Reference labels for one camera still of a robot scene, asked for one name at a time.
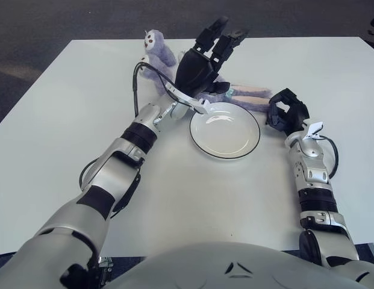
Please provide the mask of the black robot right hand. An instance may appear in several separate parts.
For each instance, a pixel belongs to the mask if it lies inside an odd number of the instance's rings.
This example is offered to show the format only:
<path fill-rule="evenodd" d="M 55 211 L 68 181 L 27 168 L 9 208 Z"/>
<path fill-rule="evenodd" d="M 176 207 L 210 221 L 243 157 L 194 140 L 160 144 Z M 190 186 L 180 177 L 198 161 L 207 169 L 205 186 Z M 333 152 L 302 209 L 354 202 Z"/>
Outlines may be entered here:
<path fill-rule="evenodd" d="M 279 132 L 284 132 L 286 136 L 303 131 L 303 121 L 309 118 L 307 106 L 288 88 L 269 100 L 267 124 Z"/>

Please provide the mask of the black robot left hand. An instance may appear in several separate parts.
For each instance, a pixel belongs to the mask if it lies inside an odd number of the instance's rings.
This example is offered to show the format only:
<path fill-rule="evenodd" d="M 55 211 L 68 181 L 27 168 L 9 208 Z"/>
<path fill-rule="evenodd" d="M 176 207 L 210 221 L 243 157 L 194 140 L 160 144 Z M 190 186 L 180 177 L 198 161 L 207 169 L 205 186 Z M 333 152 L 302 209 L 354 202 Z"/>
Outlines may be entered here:
<path fill-rule="evenodd" d="M 200 93 L 218 95 L 230 88 L 230 83 L 218 81 L 219 70 L 248 36 L 248 29 L 224 34 L 228 18 L 218 18 L 197 36 L 195 45 L 182 57 L 176 71 L 175 87 L 191 98 Z"/>

